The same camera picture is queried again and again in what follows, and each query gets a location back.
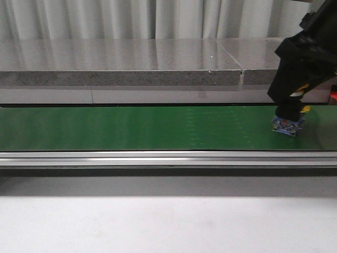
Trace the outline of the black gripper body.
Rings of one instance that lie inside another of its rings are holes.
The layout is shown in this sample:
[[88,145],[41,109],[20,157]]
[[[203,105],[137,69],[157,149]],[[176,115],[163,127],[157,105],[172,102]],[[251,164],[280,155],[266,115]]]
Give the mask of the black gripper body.
[[307,13],[300,23],[301,54],[323,53],[336,56],[336,1],[324,1],[314,13]]

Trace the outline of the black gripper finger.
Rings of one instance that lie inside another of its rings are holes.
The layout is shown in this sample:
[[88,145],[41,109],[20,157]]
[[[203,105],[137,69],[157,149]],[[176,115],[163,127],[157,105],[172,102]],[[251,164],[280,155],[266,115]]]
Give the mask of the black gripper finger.
[[301,58],[310,43],[310,37],[292,36],[284,39],[276,49],[280,63],[267,94],[277,105],[301,104],[303,92],[298,89],[307,74]]
[[320,84],[336,77],[336,53],[326,50],[299,50],[299,85],[303,95]]

